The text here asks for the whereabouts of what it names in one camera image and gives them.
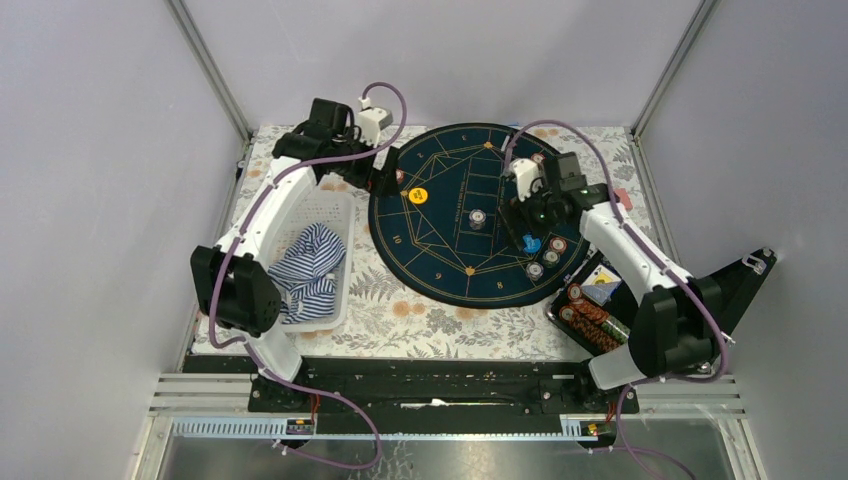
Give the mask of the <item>red five chip stack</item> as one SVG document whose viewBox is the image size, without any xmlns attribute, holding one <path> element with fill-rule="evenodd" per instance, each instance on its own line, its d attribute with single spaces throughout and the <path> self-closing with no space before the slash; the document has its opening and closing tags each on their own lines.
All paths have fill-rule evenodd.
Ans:
<svg viewBox="0 0 848 480">
<path fill-rule="evenodd" d="M 549 241 L 548 247 L 557 255 L 562 255 L 567 250 L 568 245 L 564 238 L 555 236 Z"/>
</svg>

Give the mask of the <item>blue small blind button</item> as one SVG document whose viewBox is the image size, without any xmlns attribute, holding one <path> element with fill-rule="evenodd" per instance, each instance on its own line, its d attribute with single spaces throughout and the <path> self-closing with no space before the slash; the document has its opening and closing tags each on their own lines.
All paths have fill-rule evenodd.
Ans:
<svg viewBox="0 0 848 480">
<path fill-rule="evenodd" d="M 541 240 L 534 237 L 532 234 L 524 235 L 522 237 L 522 242 L 524 244 L 522 251 L 528 255 L 536 254 L 542 246 Z"/>
</svg>

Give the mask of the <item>blue chip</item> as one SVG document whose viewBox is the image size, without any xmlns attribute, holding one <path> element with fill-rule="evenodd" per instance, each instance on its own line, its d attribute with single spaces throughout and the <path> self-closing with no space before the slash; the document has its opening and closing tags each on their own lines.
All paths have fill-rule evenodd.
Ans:
<svg viewBox="0 0 848 480">
<path fill-rule="evenodd" d="M 554 268 L 558 265 L 560 261 L 560 254 L 554 250 L 546 250 L 542 257 L 541 262 L 546 268 Z"/>
</svg>

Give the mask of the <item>yellow big blind button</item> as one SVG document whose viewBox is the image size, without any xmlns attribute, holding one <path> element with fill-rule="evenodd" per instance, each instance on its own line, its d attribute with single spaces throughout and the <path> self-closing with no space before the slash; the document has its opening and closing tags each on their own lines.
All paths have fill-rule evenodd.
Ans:
<svg viewBox="0 0 848 480">
<path fill-rule="evenodd" d="M 429 199 L 429 193 L 425 188 L 415 187 L 408 191 L 407 199 L 414 205 L 422 205 Z"/>
</svg>

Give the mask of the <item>pink sponge block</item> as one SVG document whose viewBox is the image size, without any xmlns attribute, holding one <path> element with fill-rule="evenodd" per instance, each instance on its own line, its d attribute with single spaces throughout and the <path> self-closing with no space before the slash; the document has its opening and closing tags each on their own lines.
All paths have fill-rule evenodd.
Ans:
<svg viewBox="0 0 848 480">
<path fill-rule="evenodd" d="M 624 208 L 625 211 L 630 212 L 633 210 L 634 206 L 631 200 L 631 197 L 626 189 L 617 188 L 614 190 L 618 203 Z"/>
</svg>

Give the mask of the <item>grey chip stack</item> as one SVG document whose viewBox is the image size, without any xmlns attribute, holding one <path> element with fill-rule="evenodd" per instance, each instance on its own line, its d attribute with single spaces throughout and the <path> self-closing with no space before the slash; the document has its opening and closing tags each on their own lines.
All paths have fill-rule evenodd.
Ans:
<svg viewBox="0 0 848 480">
<path fill-rule="evenodd" d="M 487 214 L 481 209 L 471 210 L 468 215 L 468 222 L 471 230 L 482 230 L 487 222 Z"/>
</svg>

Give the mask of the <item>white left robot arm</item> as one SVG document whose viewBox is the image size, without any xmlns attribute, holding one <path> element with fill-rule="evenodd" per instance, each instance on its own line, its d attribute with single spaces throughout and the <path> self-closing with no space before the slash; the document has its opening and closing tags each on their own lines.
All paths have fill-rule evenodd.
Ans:
<svg viewBox="0 0 848 480">
<path fill-rule="evenodd" d="M 309 401 L 302 357 L 290 335 L 302 326 L 339 322 L 347 307 L 355 212 L 347 194 L 319 190 L 335 174 L 386 195 L 397 189 L 396 152 L 383 137 L 392 112 L 361 97 L 357 107 L 315 99 L 308 118 L 274 143 L 255 195 L 190 266 L 209 341 L 230 332 L 271 380 L 272 398 L 288 411 Z"/>
</svg>

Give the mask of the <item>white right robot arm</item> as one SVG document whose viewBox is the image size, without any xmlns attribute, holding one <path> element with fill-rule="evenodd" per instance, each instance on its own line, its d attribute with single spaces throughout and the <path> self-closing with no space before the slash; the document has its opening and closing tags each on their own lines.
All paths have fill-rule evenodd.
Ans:
<svg viewBox="0 0 848 480">
<path fill-rule="evenodd" d="M 728 342 L 708 306 L 712 296 L 638 229 L 611 185 L 588 184 L 571 154 L 516 158 L 511 148 L 503 175 L 517 189 L 499 208 L 513 243 L 568 224 L 610 261 L 637 304 L 628 340 L 591 359 L 590 374 L 575 382 L 579 407 L 597 412 L 612 400 L 613 388 L 671 378 L 713 359 L 715 375 L 725 374 Z"/>
</svg>

